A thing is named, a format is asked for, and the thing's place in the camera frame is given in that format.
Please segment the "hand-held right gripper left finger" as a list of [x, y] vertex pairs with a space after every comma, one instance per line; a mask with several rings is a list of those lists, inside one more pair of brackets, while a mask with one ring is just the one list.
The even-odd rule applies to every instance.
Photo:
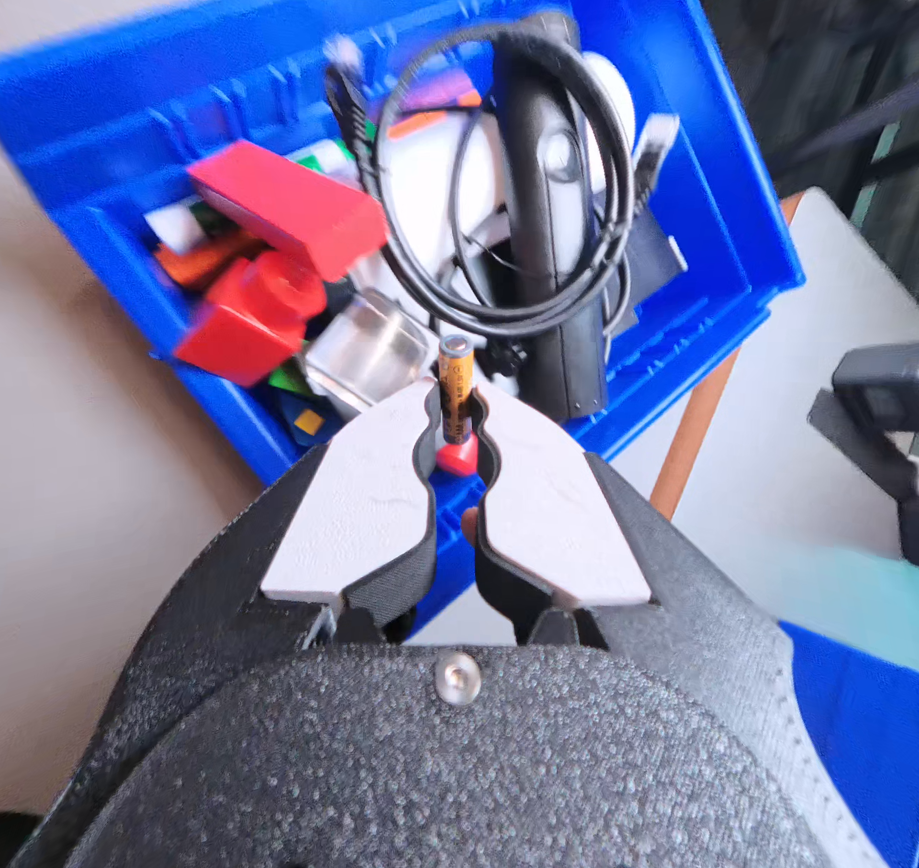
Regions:
[[422, 378], [347, 423], [322, 451], [260, 583], [274, 601], [366, 611], [383, 628], [437, 568], [438, 384]]

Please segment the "black and gold battery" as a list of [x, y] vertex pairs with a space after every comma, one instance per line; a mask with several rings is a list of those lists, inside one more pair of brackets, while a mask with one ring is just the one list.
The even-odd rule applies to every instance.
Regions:
[[442, 432], [447, 445], [464, 445], [471, 437], [469, 400], [473, 388], [474, 348], [466, 334], [441, 337], [438, 375]]

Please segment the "blue plastic bin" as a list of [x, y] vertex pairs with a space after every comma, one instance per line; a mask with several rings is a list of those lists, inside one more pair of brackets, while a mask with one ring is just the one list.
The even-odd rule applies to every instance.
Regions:
[[288, 153], [337, 133], [324, 45], [348, 34], [379, 100], [467, 23], [549, 7], [624, 77], [639, 119], [680, 117], [650, 211], [687, 269], [613, 343], [606, 412], [566, 430], [612, 460], [741, 346], [805, 275], [698, 0], [208, 0], [2, 60], [2, 145], [40, 206], [259, 480], [304, 453], [247, 391], [180, 366], [192, 302], [155, 265], [143, 215], [191, 194], [186, 168], [238, 139]]

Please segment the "small red piece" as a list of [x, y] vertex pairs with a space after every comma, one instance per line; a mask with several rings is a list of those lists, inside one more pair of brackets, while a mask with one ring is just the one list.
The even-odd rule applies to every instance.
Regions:
[[478, 473], [479, 441], [470, 434], [462, 443], [445, 442], [437, 450], [436, 464], [441, 471], [465, 479]]

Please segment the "black handheld device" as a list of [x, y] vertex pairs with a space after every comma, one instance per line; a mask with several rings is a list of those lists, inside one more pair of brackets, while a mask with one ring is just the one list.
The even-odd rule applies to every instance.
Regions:
[[[505, 42], [495, 50], [493, 74], [515, 304], [533, 306], [557, 294], [594, 247], [588, 125], [561, 80]], [[581, 302], [566, 323], [523, 345], [524, 402], [559, 423], [605, 407], [598, 300]]]

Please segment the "shiny metal cup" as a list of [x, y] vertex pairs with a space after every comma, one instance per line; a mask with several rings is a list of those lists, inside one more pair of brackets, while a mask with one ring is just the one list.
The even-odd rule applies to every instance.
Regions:
[[312, 392], [347, 423], [429, 376], [438, 337], [374, 288], [354, 295], [298, 357]]

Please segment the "red block with stud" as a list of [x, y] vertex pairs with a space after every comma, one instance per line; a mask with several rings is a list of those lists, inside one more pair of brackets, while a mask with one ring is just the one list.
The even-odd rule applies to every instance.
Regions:
[[327, 298], [314, 267], [265, 250], [238, 258], [212, 284], [172, 355], [241, 387], [251, 387], [301, 348], [309, 320]]

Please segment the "dark flat case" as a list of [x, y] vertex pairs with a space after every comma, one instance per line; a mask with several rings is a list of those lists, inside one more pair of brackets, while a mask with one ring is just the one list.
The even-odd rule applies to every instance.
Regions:
[[633, 219], [626, 246], [630, 303], [639, 304], [687, 270], [687, 262], [673, 236], [661, 228], [650, 208]]

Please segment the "orange block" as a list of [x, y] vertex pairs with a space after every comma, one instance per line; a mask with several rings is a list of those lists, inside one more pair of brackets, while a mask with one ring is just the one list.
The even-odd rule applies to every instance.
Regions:
[[236, 229], [207, 238], [185, 254], [161, 243], [154, 258], [167, 277], [180, 288], [204, 291], [237, 259], [251, 260], [264, 252], [267, 243], [248, 231]]

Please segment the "large red block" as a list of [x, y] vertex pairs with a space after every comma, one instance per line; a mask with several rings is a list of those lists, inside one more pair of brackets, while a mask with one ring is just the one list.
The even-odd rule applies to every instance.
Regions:
[[388, 239], [374, 197], [248, 140], [190, 163], [187, 175], [205, 203], [328, 283]]

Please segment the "white box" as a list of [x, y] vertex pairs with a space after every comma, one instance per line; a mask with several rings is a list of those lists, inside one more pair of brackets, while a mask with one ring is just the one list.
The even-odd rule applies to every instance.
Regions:
[[[470, 120], [469, 113], [431, 112], [410, 116], [389, 132], [392, 211], [404, 241], [430, 276], [455, 251], [448, 198], [461, 135]], [[459, 172], [459, 229], [466, 235], [467, 252], [476, 254], [474, 242], [498, 244], [509, 237], [502, 212], [503, 147], [493, 115], [483, 115], [474, 127]]]

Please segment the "black chair part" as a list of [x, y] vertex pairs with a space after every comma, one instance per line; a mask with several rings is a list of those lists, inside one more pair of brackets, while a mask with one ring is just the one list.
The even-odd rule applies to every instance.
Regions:
[[898, 513], [902, 555], [918, 565], [917, 455], [904, 452], [894, 434], [918, 434], [918, 344], [860, 347], [834, 369], [808, 423], [876, 486]]

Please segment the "blue plastic container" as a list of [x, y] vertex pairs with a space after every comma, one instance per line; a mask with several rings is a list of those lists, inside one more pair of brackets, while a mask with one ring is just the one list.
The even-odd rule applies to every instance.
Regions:
[[780, 626], [803, 721], [836, 789], [890, 866], [917, 866], [917, 671]]

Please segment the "silver plug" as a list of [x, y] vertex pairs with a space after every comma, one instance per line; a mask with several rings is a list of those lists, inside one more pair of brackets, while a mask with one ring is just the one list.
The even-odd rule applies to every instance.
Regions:
[[648, 116], [632, 154], [637, 191], [653, 190], [664, 161], [672, 150], [680, 129], [680, 117], [654, 113]]

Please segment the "white round device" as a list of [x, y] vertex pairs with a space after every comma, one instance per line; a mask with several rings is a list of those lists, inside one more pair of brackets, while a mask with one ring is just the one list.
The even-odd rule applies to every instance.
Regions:
[[606, 96], [616, 111], [625, 131], [628, 153], [631, 154], [636, 141], [636, 111], [628, 84], [618, 68], [604, 55], [587, 50], [582, 56], [588, 69], [603, 85]]

